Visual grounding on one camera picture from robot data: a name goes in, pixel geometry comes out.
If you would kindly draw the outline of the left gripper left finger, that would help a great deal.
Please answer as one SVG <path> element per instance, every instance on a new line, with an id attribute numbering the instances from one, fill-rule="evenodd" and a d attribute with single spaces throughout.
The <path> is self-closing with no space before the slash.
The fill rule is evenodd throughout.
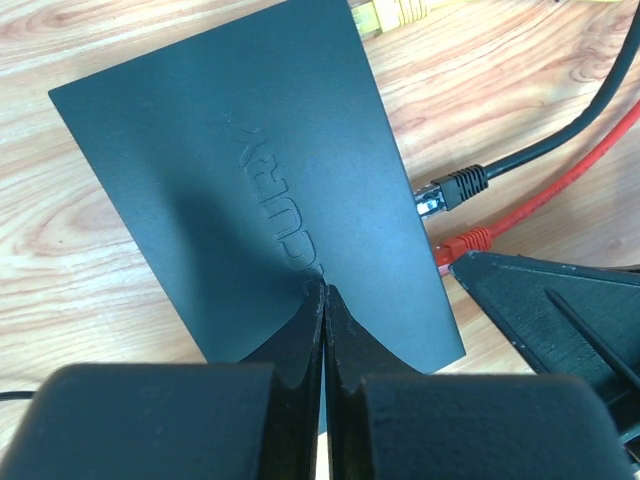
<path id="1" fill-rule="evenodd" d="M 5 479 L 310 479 L 324 288 L 238 363 L 76 364 L 36 392 Z"/>

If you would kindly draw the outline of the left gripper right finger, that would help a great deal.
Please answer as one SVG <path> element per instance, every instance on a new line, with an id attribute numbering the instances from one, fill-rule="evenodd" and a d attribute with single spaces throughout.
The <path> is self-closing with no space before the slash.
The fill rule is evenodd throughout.
<path id="1" fill-rule="evenodd" d="M 628 479 L 608 410 L 564 375 L 425 375 L 351 315 L 324 314 L 334 479 Z"/>

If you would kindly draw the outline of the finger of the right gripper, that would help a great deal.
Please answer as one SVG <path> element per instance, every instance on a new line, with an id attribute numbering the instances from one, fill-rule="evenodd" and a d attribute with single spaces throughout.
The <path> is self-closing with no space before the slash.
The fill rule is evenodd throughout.
<path id="1" fill-rule="evenodd" d="M 471 252 L 450 268 L 537 373 L 573 375 L 639 439 L 639 269 Z"/>

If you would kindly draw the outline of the black network switch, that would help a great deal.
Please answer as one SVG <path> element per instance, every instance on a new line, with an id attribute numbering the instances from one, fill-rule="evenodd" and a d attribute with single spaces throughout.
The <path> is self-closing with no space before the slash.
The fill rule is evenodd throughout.
<path id="1" fill-rule="evenodd" d="M 286 1 L 50 98 L 203 356 L 248 356 L 317 281 L 430 373 L 463 343 L 344 1 Z"/>

